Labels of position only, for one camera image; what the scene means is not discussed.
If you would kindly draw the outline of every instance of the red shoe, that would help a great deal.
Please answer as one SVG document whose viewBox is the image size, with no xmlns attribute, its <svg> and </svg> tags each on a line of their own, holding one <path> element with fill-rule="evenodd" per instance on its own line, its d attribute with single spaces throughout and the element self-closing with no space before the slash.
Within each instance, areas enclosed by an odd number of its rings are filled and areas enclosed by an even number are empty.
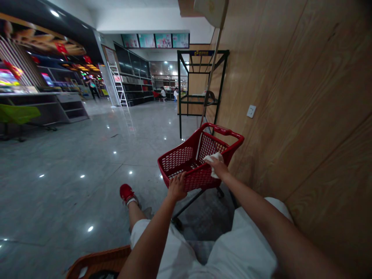
<svg viewBox="0 0 372 279">
<path fill-rule="evenodd" d="M 128 184 L 123 184 L 122 186 L 120 186 L 120 197 L 123 199 L 123 203 L 125 203 L 125 205 L 127 205 L 127 202 L 132 198 L 135 198 L 137 204 L 139 205 L 136 195 Z"/>
</svg>

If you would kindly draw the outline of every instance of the shopping basket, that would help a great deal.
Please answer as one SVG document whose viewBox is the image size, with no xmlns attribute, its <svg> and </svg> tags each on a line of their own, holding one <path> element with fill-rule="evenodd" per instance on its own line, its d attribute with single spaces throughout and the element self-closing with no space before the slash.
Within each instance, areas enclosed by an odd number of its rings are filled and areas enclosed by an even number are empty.
<svg viewBox="0 0 372 279">
<path fill-rule="evenodd" d="M 207 127 L 213 128 L 215 132 L 223 136 L 233 136 L 238 140 L 229 146 L 222 140 L 204 132 L 204 129 Z M 189 139 L 158 159 L 158 165 L 167 187 L 169 187 L 170 178 L 186 171 L 185 191 L 190 192 L 198 188 L 201 189 L 196 196 L 173 216 L 172 223 L 178 229 L 182 229 L 182 223 L 178 219 L 178 216 L 204 193 L 205 190 L 217 188 L 218 197 L 222 198 L 224 196 L 224 193 L 219 188 L 221 180 L 210 176 L 212 169 L 203 161 L 203 158 L 207 155 L 220 152 L 225 164 L 228 166 L 234 152 L 242 145 L 243 141 L 244 137 L 242 135 L 218 125 L 213 125 L 212 123 L 205 123 Z"/>
<path fill-rule="evenodd" d="M 88 279 L 92 274 L 103 270 L 118 273 L 124 266 L 131 251 L 130 245 L 127 245 L 117 249 L 83 256 L 77 259 L 70 267 L 66 279 Z M 82 277 L 79 277 L 82 270 L 85 273 Z"/>
</svg>

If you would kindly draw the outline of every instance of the hand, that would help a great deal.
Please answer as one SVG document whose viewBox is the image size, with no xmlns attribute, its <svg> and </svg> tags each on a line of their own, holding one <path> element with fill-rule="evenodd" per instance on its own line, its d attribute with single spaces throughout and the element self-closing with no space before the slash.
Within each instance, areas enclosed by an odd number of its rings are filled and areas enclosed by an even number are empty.
<svg viewBox="0 0 372 279">
<path fill-rule="evenodd" d="M 177 202 L 187 196 L 187 193 L 184 191 L 185 175 L 186 172 L 179 173 L 170 179 L 167 198 Z"/>
<path fill-rule="evenodd" d="M 214 168 L 214 172 L 220 179 L 223 179 L 224 176 L 230 174 L 229 169 L 224 163 L 222 163 L 215 157 L 211 157 L 211 159 L 213 160 L 212 162 L 209 160 L 206 160 L 205 162 Z"/>
</svg>

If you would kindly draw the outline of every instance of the recessed light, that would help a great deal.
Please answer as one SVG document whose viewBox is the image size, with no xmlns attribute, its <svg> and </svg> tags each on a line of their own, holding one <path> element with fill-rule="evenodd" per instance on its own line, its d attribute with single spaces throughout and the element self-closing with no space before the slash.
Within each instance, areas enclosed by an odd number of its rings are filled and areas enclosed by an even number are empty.
<svg viewBox="0 0 372 279">
<path fill-rule="evenodd" d="M 53 16 L 59 17 L 59 14 L 56 11 L 50 10 L 50 12 L 52 13 Z"/>
</svg>

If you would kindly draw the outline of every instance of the glossy floor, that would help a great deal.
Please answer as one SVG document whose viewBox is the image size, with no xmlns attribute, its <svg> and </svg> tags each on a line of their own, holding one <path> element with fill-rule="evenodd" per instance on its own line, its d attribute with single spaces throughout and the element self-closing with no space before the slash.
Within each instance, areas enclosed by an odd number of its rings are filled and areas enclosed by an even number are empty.
<svg viewBox="0 0 372 279">
<path fill-rule="evenodd" d="M 167 194 L 157 158 L 182 143 L 176 104 L 85 106 L 89 120 L 0 142 L 0 278 L 64 278 L 82 255 L 129 244 L 121 184 L 132 186 L 149 218 Z M 200 117 L 182 121 L 186 139 Z M 208 190 L 181 214 L 186 239 L 216 240 L 230 230 L 233 205 L 222 188 L 224 199 Z"/>
</svg>

